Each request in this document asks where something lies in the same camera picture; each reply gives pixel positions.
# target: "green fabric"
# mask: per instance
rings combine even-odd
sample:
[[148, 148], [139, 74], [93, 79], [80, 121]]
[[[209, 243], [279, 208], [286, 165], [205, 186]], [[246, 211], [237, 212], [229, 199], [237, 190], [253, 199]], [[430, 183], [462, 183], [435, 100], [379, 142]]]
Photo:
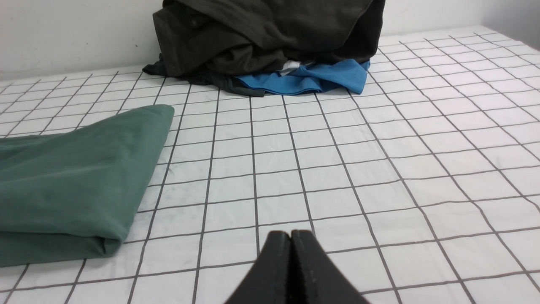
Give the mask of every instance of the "green fabric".
[[0, 267], [114, 255], [173, 115], [151, 105], [66, 134], [0, 139]]

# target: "white grid mat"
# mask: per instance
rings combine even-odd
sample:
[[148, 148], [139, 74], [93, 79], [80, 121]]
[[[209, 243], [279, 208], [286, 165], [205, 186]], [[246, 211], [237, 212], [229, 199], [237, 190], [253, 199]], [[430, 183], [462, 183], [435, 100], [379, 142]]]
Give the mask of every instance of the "white grid mat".
[[540, 303], [540, 52], [480, 28], [384, 38], [372, 63], [361, 96], [140, 67], [0, 84], [2, 137], [176, 110], [119, 253], [0, 268], [0, 302], [219, 304], [269, 231], [311, 229], [373, 304]]

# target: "crumpled garment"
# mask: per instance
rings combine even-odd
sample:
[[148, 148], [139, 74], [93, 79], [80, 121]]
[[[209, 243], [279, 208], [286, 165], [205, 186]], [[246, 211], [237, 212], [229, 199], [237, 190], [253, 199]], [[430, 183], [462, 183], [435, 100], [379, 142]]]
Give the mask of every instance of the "crumpled garment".
[[249, 88], [280, 95], [327, 92], [339, 87], [360, 94], [366, 84], [369, 66], [369, 61], [358, 64], [353, 59], [347, 59], [334, 65], [302, 65], [286, 76], [274, 72], [237, 78]]
[[164, 0], [154, 26], [169, 76], [280, 70], [288, 60], [334, 64], [377, 50], [385, 0]]

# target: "grid line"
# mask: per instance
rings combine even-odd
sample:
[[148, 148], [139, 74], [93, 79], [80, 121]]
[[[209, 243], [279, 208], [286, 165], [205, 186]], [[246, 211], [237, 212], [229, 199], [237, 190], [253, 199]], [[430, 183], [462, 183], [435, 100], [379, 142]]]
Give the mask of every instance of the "grid line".
[[[218, 129], [219, 93], [220, 92], [221, 92], [221, 89], [218, 89], [218, 102], [215, 105], [213, 140], [215, 140], [215, 133]], [[205, 227], [206, 227], [206, 214], [208, 211], [208, 197], [210, 196], [210, 183], [211, 183], [211, 177], [212, 177], [212, 163], [213, 163], [213, 156], [214, 156], [214, 147], [215, 147], [215, 141], [212, 142], [212, 150], [210, 152], [210, 165], [208, 166], [208, 181], [206, 183], [206, 198], [205, 198], [205, 204], [204, 204], [204, 211], [202, 213], [202, 227], [201, 227], [201, 233], [200, 233], [200, 239], [199, 239], [199, 253], [197, 255], [197, 270], [195, 271], [195, 283], [193, 285], [193, 298], [192, 298], [193, 304], [195, 304], [197, 301], [197, 288], [199, 285], [199, 274], [200, 274], [199, 268], [201, 266], [201, 257], [203, 255], [203, 238], [204, 238]]]
[[[184, 103], [184, 109], [182, 110], [182, 114], [180, 115], [180, 121], [178, 122], [178, 126], [180, 126], [180, 125], [182, 124], [182, 118], [184, 117], [184, 111], [185, 111], [185, 109], [186, 109], [185, 104], [187, 103], [187, 99], [189, 98], [190, 91], [191, 91], [191, 85], [190, 85], [190, 88], [189, 88], [188, 91], [187, 91], [186, 100], [185, 100], [185, 103]], [[180, 132], [177, 132], [177, 133], [176, 133], [176, 136], [175, 136], [175, 138], [174, 138], [174, 143], [177, 142], [179, 134], [180, 134]], [[135, 272], [135, 277], [133, 278], [133, 284], [132, 284], [132, 286], [131, 286], [131, 290], [130, 290], [129, 298], [128, 298], [128, 300], [127, 300], [127, 304], [130, 304], [131, 301], [132, 301], [132, 299], [133, 299], [133, 292], [135, 291], [135, 286], [136, 286], [136, 284], [137, 284], [137, 277], [140, 276], [140, 268], [141, 268], [141, 266], [142, 266], [142, 264], [143, 264], [144, 250], [145, 250], [145, 248], [146, 248], [146, 245], [148, 244], [148, 240], [149, 240], [149, 238], [150, 238], [150, 233], [152, 232], [152, 225], [153, 225], [154, 219], [156, 218], [157, 208], [158, 208], [158, 206], [159, 206], [159, 202], [160, 202], [160, 200], [161, 200], [161, 195], [162, 195], [162, 193], [163, 193], [163, 185], [165, 184], [165, 181], [166, 181], [166, 179], [167, 179], [167, 173], [170, 171], [169, 166], [170, 166], [170, 162], [171, 162], [171, 158], [172, 158], [173, 153], [174, 153], [174, 146], [173, 146], [173, 148], [172, 148], [172, 150], [171, 150], [171, 155], [170, 155], [170, 157], [169, 157], [169, 163], [167, 164], [167, 169], [165, 170], [165, 174], [164, 174], [164, 176], [163, 176], [163, 181], [162, 181], [161, 187], [160, 187], [160, 189], [159, 189], [159, 194], [158, 194], [158, 198], [157, 198], [157, 200], [156, 200], [156, 205], [155, 205], [154, 208], [153, 208], [152, 217], [151, 217], [151, 219], [150, 219], [150, 224], [149, 224], [149, 226], [148, 226], [148, 232], [147, 232], [147, 234], [146, 234], [146, 239], [145, 239], [145, 241], [144, 241], [144, 243], [143, 243], [143, 247], [142, 247], [141, 252], [140, 252], [139, 263], [138, 263], [138, 265], [137, 265], [137, 270], [136, 270], [136, 272]]]
[[[426, 96], [426, 95], [424, 95], [424, 96], [425, 96], [429, 101], [432, 101], [431, 98], [429, 98], [428, 96]], [[456, 129], [462, 134], [462, 136], [465, 137], [465, 138], [467, 139], [467, 141], [469, 141], [469, 143], [470, 143], [473, 147], [475, 147], [476, 151], [478, 151], [478, 152], [479, 152], [479, 153], [480, 153], [480, 154], [481, 154], [481, 155], [482, 155], [482, 156], [483, 156], [483, 157], [484, 157], [484, 158], [485, 158], [485, 159], [486, 159], [486, 160], [487, 160], [494, 168], [496, 168], [496, 171], [498, 171], [498, 172], [506, 179], [506, 181], [514, 188], [514, 190], [515, 190], [517, 193], [520, 194], [521, 197], [523, 197], [524, 199], [528, 200], [528, 199], [527, 199], [525, 196], [523, 196], [523, 194], [517, 189], [517, 187], [516, 187], [512, 182], [510, 182], [510, 180], [508, 180], [508, 178], [506, 178], [506, 176], [501, 172], [501, 170], [498, 169], [498, 168], [497, 168], [497, 167], [496, 167], [496, 166], [495, 166], [495, 165], [494, 165], [494, 164], [493, 164], [493, 163], [485, 156], [485, 154], [484, 154], [480, 149], [478, 149], [478, 148], [474, 145], [474, 143], [473, 143], [470, 139], [468, 139], [468, 138], [463, 134], [463, 131], [462, 131], [460, 128], [458, 128], [457, 126], [455, 126], [455, 124], [454, 124], [450, 119], [448, 119], [448, 118], [446, 117], [446, 115], [444, 115], [444, 113], [441, 112], [441, 114], [443, 114], [443, 117], [444, 117], [450, 124], [452, 124], [452, 125], [454, 126], [454, 128], [456, 128]], [[470, 197], [470, 196], [463, 190], [463, 188], [457, 183], [457, 181], [455, 180], [455, 178], [454, 178], [453, 176], [450, 175], [450, 172], [448, 171], [448, 169], [446, 168], [446, 166], [444, 166], [444, 164], [441, 162], [441, 160], [439, 159], [439, 157], [438, 157], [435, 153], [433, 153], [433, 151], [431, 150], [431, 148], [429, 148], [429, 147], [426, 145], [426, 143], [423, 141], [423, 139], [422, 139], [420, 136], [418, 136], [418, 137], [422, 140], [422, 142], [423, 142], [424, 145], [430, 150], [430, 152], [432, 152], [433, 157], [437, 160], [437, 162], [439, 163], [439, 165], [447, 172], [447, 174], [450, 176], [450, 178], [451, 178], [452, 181], [454, 182], [455, 186], [463, 193], [463, 195], [464, 195], [468, 200], [472, 201], [472, 204], [478, 209], [478, 211], [480, 212], [480, 214], [481, 214], [482, 217], [484, 218], [484, 221], [485, 221], [486, 224], [489, 226], [489, 228], [495, 233], [495, 236], [498, 238], [498, 240], [499, 240], [500, 243], [503, 245], [503, 247], [508, 251], [508, 253], [510, 253], [510, 255], [514, 258], [514, 260], [515, 260], [515, 261], [517, 262], [517, 264], [521, 267], [521, 269], [522, 269], [523, 271], [526, 271], [526, 269], [525, 269], [525, 267], [523, 266], [523, 264], [521, 263], [521, 261], [516, 257], [516, 255], [514, 254], [514, 252], [512, 252], [512, 250], [508, 247], [508, 245], [507, 245], [507, 244], [503, 241], [503, 239], [500, 237], [499, 233], [497, 233], [497, 231], [495, 230], [495, 228], [494, 228], [494, 227], [492, 226], [492, 224], [489, 222], [489, 220], [488, 220], [488, 218], [486, 217], [486, 215], [485, 215], [484, 211], [482, 210], [482, 208], [480, 208], [480, 206], [478, 206], [478, 204], [476, 204], [476, 203], [471, 199], [471, 197]], [[533, 204], [533, 205], [539, 210], [539, 212], [540, 212], [539, 206], [537, 206], [536, 204], [534, 204], [534, 203], [531, 202], [530, 200], [528, 200], [528, 201], [529, 201], [531, 204]], [[538, 284], [536, 283], [536, 281], [532, 278], [532, 276], [531, 276], [530, 274], [527, 274], [527, 277], [528, 277], [528, 279], [531, 281], [531, 283], [533, 284], [533, 286], [535, 286], [535, 288], [540, 292], [540, 287], [538, 286]], [[469, 299], [474, 303], [475, 301], [474, 301], [474, 299], [472, 298], [472, 296], [470, 295], [469, 291], [466, 289], [465, 292], [466, 292], [467, 295], [469, 296]]]
[[[396, 107], [398, 113], [403, 116], [403, 114], [401, 113], [401, 111]], [[360, 110], [360, 108], [358, 108], [358, 111], [361, 113], [362, 117], [364, 118], [364, 120], [366, 120], [364, 114], [362, 113], [362, 111]], [[409, 126], [414, 130], [416, 136], [418, 138], [420, 138], [420, 140], [422, 141], [422, 143], [427, 147], [425, 141], [420, 137], [420, 135], [418, 134], [418, 132], [413, 128], [413, 126], [410, 124], [409, 121], [407, 121], [407, 123], [409, 124]], [[390, 162], [392, 168], [394, 169], [394, 171], [396, 172], [397, 176], [399, 177], [398, 181], [401, 181], [401, 183], [403, 184], [403, 186], [405, 187], [405, 189], [407, 190], [407, 193], [408, 195], [410, 196], [410, 198], [412, 199], [414, 205], [417, 207], [417, 209], [422, 213], [425, 221], [426, 221], [426, 224], [428, 225], [429, 227], [429, 230], [431, 232], [431, 234], [433, 235], [433, 238], [435, 239], [435, 242], [437, 243], [437, 246], [439, 247], [439, 249], [441, 250], [442, 254], [444, 255], [444, 258], [446, 259], [446, 262], [448, 263], [448, 265], [450, 266], [450, 268], [452, 269], [452, 272], [454, 273], [454, 275], [456, 276], [459, 284], [461, 285], [461, 287], [463, 288], [463, 291], [465, 291], [465, 294], [467, 295], [467, 297], [469, 298], [469, 300], [472, 302], [472, 303], [475, 303], [474, 299], [473, 299], [473, 296], [470, 294], [469, 292], [469, 289], [465, 286], [465, 283], [463, 282], [463, 280], [461, 279], [461, 276], [459, 275], [459, 273], [457, 272], [454, 264], [452, 263], [452, 261], [450, 260], [450, 258], [448, 257], [448, 254], [446, 252], [446, 250], [444, 249], [444, 247], [442, 246], [440, 240], [438, 239], [437, 237], [437, 234], [435, 233], [435, 230], [433, 229], [433, 225], [431, 224], [431, 222], [429, 221], [428, 219], [428, 216], [427, 214], [425, 213], [425, 211], [420, 208], [418, 202], [416, 201], [416, 198], [414, 197], [413, 193], [410, 191], [410, 188], [409, 186], [407, 185], [407, 183], [405, 183], [405, 179], [402, 177], [401, 173], [399, 172], [399, 170], [397, 169], [396, 165], [394, 164], [394, 162], [391, 160], [391, 158], [388, 156], [388, 152], [385, 150], [384, 146], [381, 144], [380, 140], [377, 138], [377, 135], [375, 132], [373, 132], [373, 129], [371, 128], [371, 126], [369, 125], [368, 123], [368, 127], [369, 127], [369, 130], [370, 132], [373, 134], [373, 136], [375, 137], [375, 139], [377, 140], [377, 144], [379, 145], [379, 147], [381, 148], [381, 150], [383, 151], [384, 155], [386, 156], [386, 158], [388, 159], [388, 161]]]
[[289, 119], [289, 113], [287, 111], [287, 105], [285, 104], [285, 98], [283, 97], [283, 95], [281, 96], [281, 100], [283, 101], [283, 109], [285, 110], [285, 118], [287, 119], [287, 125], [289, 127], [289, 133], [291, 135], [291, 144], [293, 145], [294, 158], [296, 159], [296, 169], [292, 169], [292, 171], [298, 171], [298, 176], [300, 178], [300, 185], [302, 186], [302, 194], [304, 196], [304, 201], [306, 203], [306, 210], [307, 210], [307, 216], [309, 218], [309, 225], [311, 226], [311, 231], [313, 232], [313, 235], [317, 236], [315, 232], [315, 227], [313, 226], [313, 219], [311, 217], [311, 210], [309, 208], [309, 202], [307, 200], [306, 186], [304, 184], [304, 180], [302, 176], [302, 169], [300, 167], [300, 161], [298, 160], [298, 152], [296, 150], [296, 144], [294, 143], [293, 129], [291, 128], [291, 121]]

